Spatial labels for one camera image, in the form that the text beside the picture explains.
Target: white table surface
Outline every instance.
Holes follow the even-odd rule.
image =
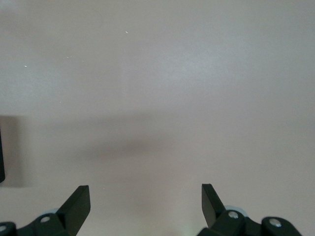
[[[1,0],[0,55],[0,222],[195,236],[212,183],[315,235],[313,0]]]

